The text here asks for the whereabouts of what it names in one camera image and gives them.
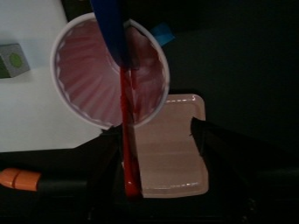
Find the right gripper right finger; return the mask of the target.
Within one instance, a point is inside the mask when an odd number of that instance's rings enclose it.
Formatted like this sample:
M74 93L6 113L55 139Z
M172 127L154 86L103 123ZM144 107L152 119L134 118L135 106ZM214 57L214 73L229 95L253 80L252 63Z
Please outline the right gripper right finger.
M299 157L197 118L190 136L229 224L299 224Z

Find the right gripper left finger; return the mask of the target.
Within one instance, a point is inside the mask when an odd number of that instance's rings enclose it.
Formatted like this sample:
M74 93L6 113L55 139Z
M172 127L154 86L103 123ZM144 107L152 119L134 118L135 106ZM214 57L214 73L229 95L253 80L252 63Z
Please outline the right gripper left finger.
M75 148L85 180L75 224L117 224L125 219L115 209L117 196L123 198L121 130L105 130Z

